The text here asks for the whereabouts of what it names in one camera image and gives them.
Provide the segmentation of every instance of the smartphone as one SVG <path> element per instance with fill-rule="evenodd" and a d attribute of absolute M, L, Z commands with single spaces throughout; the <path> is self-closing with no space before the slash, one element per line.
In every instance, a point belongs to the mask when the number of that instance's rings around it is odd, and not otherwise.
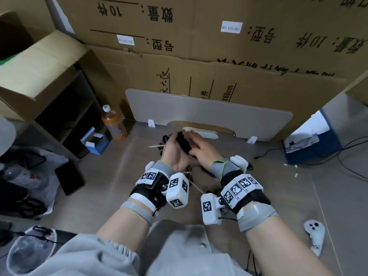
<path fill-rule="evenodd" d="M 84 180 L 80 172 L 71 161 L 58 167 L 55 170 L 55 173 L 60 181 L 62 190 L 67 196 L 73 194 L 84 186 Z"/>

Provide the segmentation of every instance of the light gray shirt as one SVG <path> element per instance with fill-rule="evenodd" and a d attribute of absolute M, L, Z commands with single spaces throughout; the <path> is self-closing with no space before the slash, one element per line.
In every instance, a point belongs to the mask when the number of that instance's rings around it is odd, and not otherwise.
<path fill-rule="evenodd" d="M 79 234 L 31 276 L 249 276 L 211 247 L 203 226 L 163 220 L 154 223 L 140 255 L 122 244 Z"/>

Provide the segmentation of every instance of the transparent plastic bottle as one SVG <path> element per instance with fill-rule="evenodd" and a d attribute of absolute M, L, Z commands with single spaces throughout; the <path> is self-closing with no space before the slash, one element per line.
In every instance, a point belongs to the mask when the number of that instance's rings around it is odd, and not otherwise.
<path fill-rule="evenodd" d="M 108 104 L 102 107 L 104 110 L 104 115 L 102 116 L 102 120 L 105 125 L 108 127 L 112 137 L 114 140 L 124 140 L 127 138 L 128 133 L 122 123 L 121 115 L 110 108 Z"/>
<path fill-rule="evenodd" d="M 0 163 L 0 174 L 5 181 L 29 190 L 44 189 L 48 185 L 48 177 L 34 174 L 28 169 L 15 163 Z"/>

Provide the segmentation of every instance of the small blue box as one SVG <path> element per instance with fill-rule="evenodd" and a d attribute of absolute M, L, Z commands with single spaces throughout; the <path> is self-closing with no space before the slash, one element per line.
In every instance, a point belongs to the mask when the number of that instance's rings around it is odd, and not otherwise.
<path fill-rule="evenodd" d="M 80 140 L 87 149 L 94 154 L 102 155 L 109 144 L 106 135 L 94 132 L 92 127 Z"/>

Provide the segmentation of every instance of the forearm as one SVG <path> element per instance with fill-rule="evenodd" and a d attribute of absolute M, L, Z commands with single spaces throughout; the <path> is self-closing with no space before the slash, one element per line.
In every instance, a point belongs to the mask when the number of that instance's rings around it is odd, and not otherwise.
<path fill-rule="evenodd" d="M 278 216 L 248 230 L 246 238 L 266 276 L 332 275 Z"/>
<path fill-rule="evenodd" d="M 147 206 L 138 200 L 129 198 L 150 214 L 153 214 Z M 138 252 L 145 241 L 150 226 L 138 213 L 129 208 L 120 208 L 98 230 L 97 236 L 122 244 L 134 252 Z"/>

